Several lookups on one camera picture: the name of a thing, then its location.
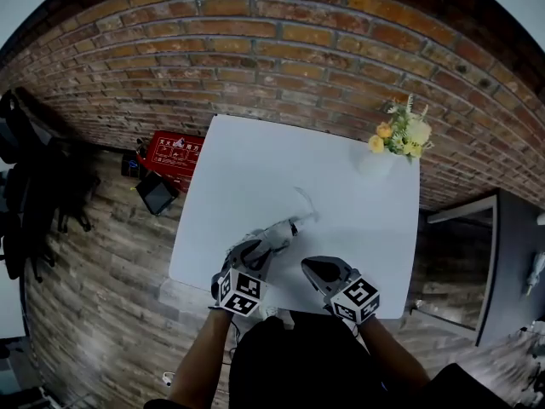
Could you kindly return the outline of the person's left forearm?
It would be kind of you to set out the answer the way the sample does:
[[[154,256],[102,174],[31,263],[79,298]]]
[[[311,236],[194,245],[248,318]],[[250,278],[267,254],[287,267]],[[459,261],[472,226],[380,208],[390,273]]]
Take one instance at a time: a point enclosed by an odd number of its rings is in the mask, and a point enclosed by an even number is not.
[[[218,386],[232,315],[213,308],[179,364],[169,400],[188,409],[210,409]]]

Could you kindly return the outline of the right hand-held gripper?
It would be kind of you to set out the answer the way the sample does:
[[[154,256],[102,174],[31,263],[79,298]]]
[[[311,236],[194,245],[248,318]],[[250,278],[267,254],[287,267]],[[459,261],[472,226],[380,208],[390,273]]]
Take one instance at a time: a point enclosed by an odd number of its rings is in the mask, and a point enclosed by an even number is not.
[[[301,269],[324,298],[324,308],[338,318],[359,325],[380,305],[379,289],[339,257],[310,256]]]

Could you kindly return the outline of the black office chair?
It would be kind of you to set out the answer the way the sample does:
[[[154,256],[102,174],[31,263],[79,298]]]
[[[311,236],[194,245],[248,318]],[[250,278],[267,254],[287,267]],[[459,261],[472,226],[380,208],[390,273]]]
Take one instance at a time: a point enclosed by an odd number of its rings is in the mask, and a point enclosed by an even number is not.
[[[54,132],[46,153],[59,211],[57,229],[66,233],[68,219],[72,217],[83,231],[90,231],[91,221],[85,213],[85,205],[100,185],[100,178],[94,170],[92,147],[58,112],[27,89],[20,87],[15,92],[29,112]]]
[[[0,118],[16,141],[13,145],[0,134],[0,159],[14,165],[8,173],[7,210],[0,212],[0,260],[5,261],[11,279],[23,276],[30,262],[34,279],[41,283],[37,261],[42,259],[51,267],[55,264],[45,240],[55,211],[48,188],[52,184],[52,147],[40,139],[9,90],[0,98]]]

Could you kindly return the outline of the white umbrella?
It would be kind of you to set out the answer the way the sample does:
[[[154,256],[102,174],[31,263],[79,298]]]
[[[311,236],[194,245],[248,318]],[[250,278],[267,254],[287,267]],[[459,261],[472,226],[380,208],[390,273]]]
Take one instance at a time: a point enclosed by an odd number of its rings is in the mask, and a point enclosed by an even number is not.
[[[272,249],[273,261],[276,256],[289,248],[293,239],[300,232],[302,232],[305,228],[308,228],[312,224],[317,223],[319,220],[319,213],[315,209],[309,194],[300,187],[294,187],[294,189],[297,193],[300,194],[305,202],[302,208],[302,212],[297,213],[294,216],[288,217],[280,222],[276,222],[267,228],[256,229],[246,234],[243,239],[235,245],[238,245],[246,240],[259,239],[261,241],[261,244],[255,250],[255,254],[263,255],[266,251]]]

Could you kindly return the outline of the small black box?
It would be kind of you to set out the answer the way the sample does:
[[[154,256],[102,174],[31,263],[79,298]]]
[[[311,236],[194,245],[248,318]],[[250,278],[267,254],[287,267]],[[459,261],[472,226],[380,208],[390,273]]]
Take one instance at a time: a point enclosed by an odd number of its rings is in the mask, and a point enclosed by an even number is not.
[[[125,153],[122,156],[121,175],[142,180],[147,175],[147,169],[135,154]]]

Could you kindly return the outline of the white vase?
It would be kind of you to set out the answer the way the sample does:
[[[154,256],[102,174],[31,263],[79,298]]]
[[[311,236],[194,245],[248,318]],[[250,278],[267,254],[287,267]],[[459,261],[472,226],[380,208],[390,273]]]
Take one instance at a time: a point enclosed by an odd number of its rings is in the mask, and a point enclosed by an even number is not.
[[[373,153],[369,145],[356,141],[349,149],[350,160],[355,170],[365,177],[380,180],[392,169],[396,156],[390,152]]]

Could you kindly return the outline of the dark grey table white frame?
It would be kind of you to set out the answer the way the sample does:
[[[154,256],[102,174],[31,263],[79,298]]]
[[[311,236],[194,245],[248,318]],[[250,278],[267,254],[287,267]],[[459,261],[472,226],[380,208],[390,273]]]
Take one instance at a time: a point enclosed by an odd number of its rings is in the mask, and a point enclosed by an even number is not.
[[[491,246],[477,325],[456,323],[420,308],[410,311],[476,346],[508,336],[545,315],[545,270],[536,287],[526,288],[534,257],[545,251],[545,225],[537,223],[542,214],[538,206],[498,189],[480,199],[435,212],[427,217],[427,223],[462,219],[485,210],[491,211]]]

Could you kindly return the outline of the black tablet case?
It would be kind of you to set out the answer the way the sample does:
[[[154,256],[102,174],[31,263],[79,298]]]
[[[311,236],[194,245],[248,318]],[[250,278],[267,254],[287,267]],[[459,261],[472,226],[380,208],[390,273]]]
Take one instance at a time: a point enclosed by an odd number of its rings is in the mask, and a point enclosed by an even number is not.
[[[179,195],[177,189],[155,172],[142,179],[135,190],[154,216],[160,215]]]

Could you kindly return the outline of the pale grey crumpled bundle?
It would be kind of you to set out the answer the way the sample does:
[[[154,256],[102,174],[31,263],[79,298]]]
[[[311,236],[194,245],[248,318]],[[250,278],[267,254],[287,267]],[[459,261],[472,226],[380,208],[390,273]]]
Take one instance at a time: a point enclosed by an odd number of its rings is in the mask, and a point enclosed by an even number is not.
[[[545,269],[545,252],[536,253],[531,266],[531,271],[526,281],[525,295],[528,297],[531,291],[540,281],[540,274]]]

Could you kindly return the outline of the yellow flower bouquet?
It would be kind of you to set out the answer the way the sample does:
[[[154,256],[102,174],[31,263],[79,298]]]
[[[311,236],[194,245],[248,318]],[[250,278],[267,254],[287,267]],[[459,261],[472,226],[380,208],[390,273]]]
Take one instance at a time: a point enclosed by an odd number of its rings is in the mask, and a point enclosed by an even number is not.
[[[391,153],[411,163],[433,146],[432,127],[426,121],[428,104],[420,112],[415,112],[413,106],[413,94],[409,94],[405,102],[391,102],[386,110],[389,119],[380,122],[368,140],[372,153]]]

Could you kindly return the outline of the red box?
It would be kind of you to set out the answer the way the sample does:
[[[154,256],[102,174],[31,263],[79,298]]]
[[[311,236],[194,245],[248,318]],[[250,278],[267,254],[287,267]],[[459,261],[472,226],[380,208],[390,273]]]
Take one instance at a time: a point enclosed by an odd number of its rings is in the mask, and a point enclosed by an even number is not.
[[[174,188],[187,193],[203,145],[203,137],[159,130],[147,146],[146,155],[139,155],[139,161]]]

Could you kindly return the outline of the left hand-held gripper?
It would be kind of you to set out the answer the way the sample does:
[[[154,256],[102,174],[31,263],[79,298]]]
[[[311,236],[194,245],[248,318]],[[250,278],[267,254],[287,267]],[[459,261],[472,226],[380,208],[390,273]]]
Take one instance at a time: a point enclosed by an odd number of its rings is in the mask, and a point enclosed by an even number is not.
[[[273,250],[255,254],[259,239],[246,240],[228,253],[221,271],[211,280],[214,308],[250,316],[261,305],[267,291],[266,276],[273,259]]]

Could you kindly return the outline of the person's right forearm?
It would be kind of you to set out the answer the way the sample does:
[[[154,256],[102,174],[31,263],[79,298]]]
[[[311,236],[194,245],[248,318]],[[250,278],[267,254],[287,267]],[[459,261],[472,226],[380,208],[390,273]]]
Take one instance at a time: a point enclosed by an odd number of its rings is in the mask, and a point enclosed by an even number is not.
[[[358,329],[388,390],[398,395],[414,395],[431,382],[422,364],[375,316],[359,324]]]

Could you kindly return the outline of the person's black clothing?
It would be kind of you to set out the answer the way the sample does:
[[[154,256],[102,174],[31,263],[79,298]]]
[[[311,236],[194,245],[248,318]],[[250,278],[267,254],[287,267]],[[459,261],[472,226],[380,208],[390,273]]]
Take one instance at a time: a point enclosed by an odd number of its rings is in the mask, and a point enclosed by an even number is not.
[[[414,395],[387,389],[353,331],[330,315],[291,313],[253,325],[239,341],[228,378],[228,409],[511,409],[458,364]]]

